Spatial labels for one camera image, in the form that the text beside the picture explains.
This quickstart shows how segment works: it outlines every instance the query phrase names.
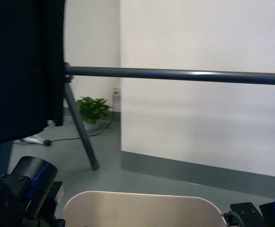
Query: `green plant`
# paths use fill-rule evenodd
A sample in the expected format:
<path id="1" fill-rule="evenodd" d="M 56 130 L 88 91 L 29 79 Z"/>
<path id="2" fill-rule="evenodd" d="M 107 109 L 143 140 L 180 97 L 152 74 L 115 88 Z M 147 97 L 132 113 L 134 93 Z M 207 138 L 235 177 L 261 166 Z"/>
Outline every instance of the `green plant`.
<path id="1" fill-rule="evenodd" d="M 111 108 L 106 103 L 104 98 L 90 98 L 90 97 L 81 97 L 79 99 L 78 106 L 80 114 L 83 120 L 88 124 L 95 124 L 97 120 L 102 118 L 111 118 L 111 115 L 108 113 Z"/>

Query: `black curtain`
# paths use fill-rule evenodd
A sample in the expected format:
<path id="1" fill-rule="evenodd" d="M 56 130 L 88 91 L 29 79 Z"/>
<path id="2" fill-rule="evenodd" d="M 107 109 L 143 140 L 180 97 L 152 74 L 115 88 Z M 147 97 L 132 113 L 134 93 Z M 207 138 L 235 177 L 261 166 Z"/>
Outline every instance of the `black curtain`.
<path id="1" fill-rule="evenodd" d="M 64 5 L 0 1 L 0 143 L 62 125 Z"/>

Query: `tripod leg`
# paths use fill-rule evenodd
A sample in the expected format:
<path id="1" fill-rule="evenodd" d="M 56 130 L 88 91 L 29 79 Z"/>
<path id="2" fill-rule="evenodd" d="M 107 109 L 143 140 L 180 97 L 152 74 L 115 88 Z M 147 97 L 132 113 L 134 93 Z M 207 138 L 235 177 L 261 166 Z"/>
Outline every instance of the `tripod leg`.
<path id="1" fill-rule="evenodd" d="M 0 144 L 0 174 L 8 172 L 13 141 Z"/>
<path id="2" fill-rule="evenodd" d="M 67 100 L 70 112 L 73 116 L 76 128 L 80 134 L 81 141 L 84 145 L 84 148 L 85 148 L 88 158 L 90 160 L 91 167 L 93 170 L 98 170 L 99 164 L 96 160 L 93 148 L 92 148 L 90 140 L 88 138 L 88 134 L 84 128 L 83 120 L 82 120 L 81 114 L 77 108 L 70 84 L 68 84 L 68 83 L 65 83 L 65 98 Z"/>

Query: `white partition wall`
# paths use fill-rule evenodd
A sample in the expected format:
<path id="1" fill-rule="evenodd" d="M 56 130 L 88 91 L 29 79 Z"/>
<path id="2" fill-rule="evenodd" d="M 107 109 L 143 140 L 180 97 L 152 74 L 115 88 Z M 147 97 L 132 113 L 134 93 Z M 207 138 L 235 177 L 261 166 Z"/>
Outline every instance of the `white partition wall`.
<path id="1" fill-rule="evenodd" d="M 123 0 L 120 11 L 122 67 L 275 72 L 275 0 Z M 123 152 L 275 176 L 275 86 L 121 86 Z"/>

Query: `plant pot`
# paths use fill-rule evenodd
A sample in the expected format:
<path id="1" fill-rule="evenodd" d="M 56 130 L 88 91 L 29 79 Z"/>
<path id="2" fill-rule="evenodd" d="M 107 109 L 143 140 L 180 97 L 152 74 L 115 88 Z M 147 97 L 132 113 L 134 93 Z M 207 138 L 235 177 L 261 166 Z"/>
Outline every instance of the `plant pot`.
<path id="1" fill-rule="evenodd" d="M 99 128 L 99 121 L 96 121 L 95 124 L 87 124 L 84 122 L 85 130 L 97 130 Z"/>

